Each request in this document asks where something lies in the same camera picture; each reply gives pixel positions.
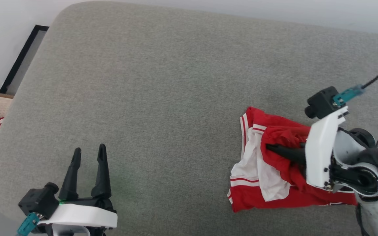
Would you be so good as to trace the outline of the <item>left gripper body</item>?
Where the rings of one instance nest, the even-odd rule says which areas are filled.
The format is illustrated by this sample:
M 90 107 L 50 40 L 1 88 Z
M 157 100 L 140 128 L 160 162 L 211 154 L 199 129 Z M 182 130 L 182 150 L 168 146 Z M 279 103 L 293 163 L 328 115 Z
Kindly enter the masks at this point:
M 86 226 L 117 227 L 117 212 L 109 198 L 82 198 L 75 201 L 57 201 L 58 205 L 50 218 L 40 221 L 38 226 Z

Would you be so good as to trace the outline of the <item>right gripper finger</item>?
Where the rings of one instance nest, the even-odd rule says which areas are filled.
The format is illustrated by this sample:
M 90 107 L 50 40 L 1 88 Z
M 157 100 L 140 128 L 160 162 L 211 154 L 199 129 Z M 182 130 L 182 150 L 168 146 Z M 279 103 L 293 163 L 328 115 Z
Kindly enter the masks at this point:
M 300 148 L 286 147 L 281 144 L 266 144 L 266 149 L 301 166 L 306 166 L 305 143 L 300 143 Z

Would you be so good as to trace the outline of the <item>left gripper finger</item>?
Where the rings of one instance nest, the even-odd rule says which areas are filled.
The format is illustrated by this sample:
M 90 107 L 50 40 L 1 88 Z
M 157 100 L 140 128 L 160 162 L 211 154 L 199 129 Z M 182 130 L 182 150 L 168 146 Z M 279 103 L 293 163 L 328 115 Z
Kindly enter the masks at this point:
M 111 197 L 112 193 L 107 151 L 104 144 L 99 145 L 97 162 L 98 170 L 96 174 L 96 183 L 92 189 L 92 197 L 108 199 Z
M 68 167 L 62 187 L 59 191 L 60 200 L 77 200 L 77 175 L 81 164 L 81 148 L 76 148 L 72 161 Z

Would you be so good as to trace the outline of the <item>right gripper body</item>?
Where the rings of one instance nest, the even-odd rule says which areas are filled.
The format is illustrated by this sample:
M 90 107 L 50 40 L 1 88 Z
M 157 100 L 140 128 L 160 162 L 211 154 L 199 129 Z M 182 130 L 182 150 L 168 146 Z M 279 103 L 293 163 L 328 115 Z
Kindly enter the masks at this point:
M 305 144 L 307 184 L 322 189 L 328 185 L 329 167 L 338 127 L 345 122 L 347 114 L 348 106 L 344 106 L 312 124 Z

